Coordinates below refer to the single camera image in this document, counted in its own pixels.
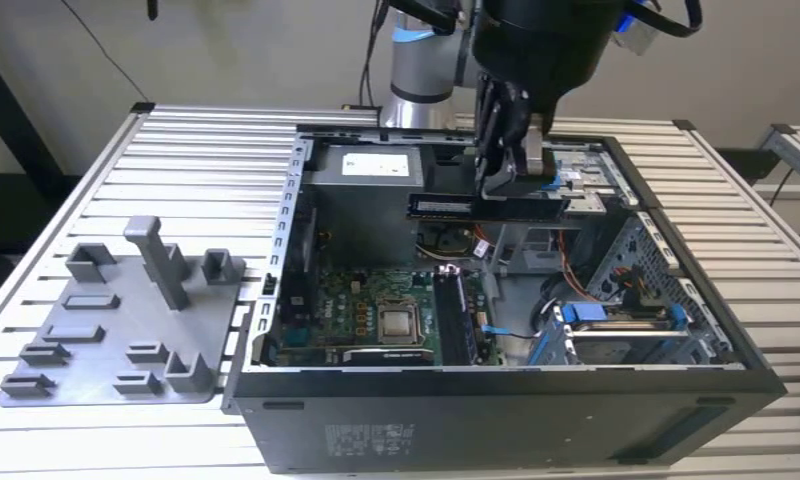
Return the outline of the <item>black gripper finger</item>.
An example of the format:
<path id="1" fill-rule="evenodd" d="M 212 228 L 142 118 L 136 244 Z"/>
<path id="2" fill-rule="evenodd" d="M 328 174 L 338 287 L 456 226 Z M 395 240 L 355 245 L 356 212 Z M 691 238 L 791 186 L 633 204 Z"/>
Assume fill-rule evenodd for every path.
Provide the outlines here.
<path id="1" fill-rule="evenodd" d="M 545 118 L 533 111 L 530 94 L 512 83 L 499 85 L 490 141 L 490 196 L 535 195 L 555 180 L 554 154 L 545 147 Z"/>
<path id="2" fill-rule="evenodd" d="M 503 116 L 503 85 L 490 74 L 482 74 L 478 83 L 475 112 L 476 193 L 479 195 L 483 194 L 487 179 L 502 169 Z"/>

